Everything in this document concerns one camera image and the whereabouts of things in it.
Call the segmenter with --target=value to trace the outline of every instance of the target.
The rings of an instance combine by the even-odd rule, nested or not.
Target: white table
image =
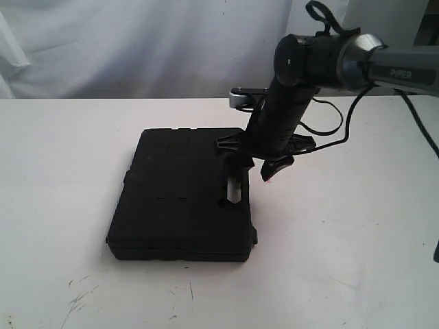
[[[439,100],[413,100],[439,141]],[[304,119],[337,123],[320,104]],[[398,97],[365,98],[347,144],[270,183],[257,163],[246,263],[113,257],[142,130],[247,120],[225,99],[0,101],[0,328],[437,329],[439,162]]]

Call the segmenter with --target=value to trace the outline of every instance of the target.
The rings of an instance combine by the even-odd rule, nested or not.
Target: robotic arm
[[[325,30],[312,37],[290,34],[279,42],[268,89],[231,90],[230,106],[252,115],[244,132],[217,139],[217,149],[265,160],[261,169],[265,181],[292,165],[294,155],[347,140],[349,114],[345,138],[329,145],[317,147],[312,137],[294,133],[320,88],[362,90],[353,107],[376,85],[439,96],[439,47],[393,49],[376,36],[361,34],[360,28],[342,29],[318,1],[310,1],[306,9]],[[330,35],[331,28],[337,35]]]

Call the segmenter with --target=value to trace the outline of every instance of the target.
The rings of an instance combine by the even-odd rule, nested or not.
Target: black case
[[[151,129],[142,133],[106,242],[118,259],[245,261],[255,243],[248,196],[252,158],[217,152],[241,130]],[[241,201],[226,198],[230,175]]]

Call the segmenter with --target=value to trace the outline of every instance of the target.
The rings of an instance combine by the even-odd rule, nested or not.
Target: white backdrop
[[[226,97],[234,86],[265,87],[277,42],[322,27],[307,1],[0,0],[0,97]],[[340,22],[351,1],[322,0]]]

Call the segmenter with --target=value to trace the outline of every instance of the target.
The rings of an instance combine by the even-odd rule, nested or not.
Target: black plastic case
[[[245,261],[257,233],[248,196],[249,157],[215,150],[238,128],[142,133],[106,239],[124,260]],[[241,201],[227,200],[238,177]]]

